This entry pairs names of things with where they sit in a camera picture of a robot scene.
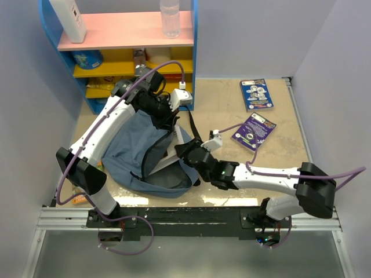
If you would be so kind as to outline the blue fabric backpack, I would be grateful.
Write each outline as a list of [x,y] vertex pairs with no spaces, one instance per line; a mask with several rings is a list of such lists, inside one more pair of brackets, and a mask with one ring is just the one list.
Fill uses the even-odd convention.
[[197,171],[181,160],[152,172],[173,142],[174,131],[156,129],[151,117],[138,111],[119,129],[101,161],[112,179],[126,189],[177,198],[201,181]]

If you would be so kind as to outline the white coffee cover book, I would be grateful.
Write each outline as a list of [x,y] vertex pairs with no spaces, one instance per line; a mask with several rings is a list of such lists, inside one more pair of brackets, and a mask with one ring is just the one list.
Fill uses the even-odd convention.
[[189,136],[189,134],[179,124],[175,124],[174,132],[173,132],[173,139],[171,143],[169,144],[164,157],[158,162],[158,164],[154,167],[152,172],[150,172],[150,175],[178,161],[179,158],[177,156],[175,146],[185,144],[189,142],[190,140],[191,140],[191,137]]

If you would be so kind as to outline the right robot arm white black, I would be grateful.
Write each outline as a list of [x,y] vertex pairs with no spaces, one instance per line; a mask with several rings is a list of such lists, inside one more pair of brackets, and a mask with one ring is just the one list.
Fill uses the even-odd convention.
[[217,160],[200,140],[175,146],[177,157],[195,169],[205,182],[221,190],[263,189],[280,192],[265,198],[249,220],[270,228],[296,214],[330,219],[333,216],[336,182],[316,165],[304,162],[299,168],[275,169]]

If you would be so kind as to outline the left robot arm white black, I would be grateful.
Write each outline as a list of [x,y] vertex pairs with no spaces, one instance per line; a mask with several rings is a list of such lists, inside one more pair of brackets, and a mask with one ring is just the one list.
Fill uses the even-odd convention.
[[142,190],[157,177],[160,161],[174,139],[180,99],[155,94],[160,80],[147,81],[154,71],[138,79],[123,79],[82,137],[56,153],[63,178],[81,189],[100,214],[114,227],[120,205],[107,188],[107,175],[121,185]]

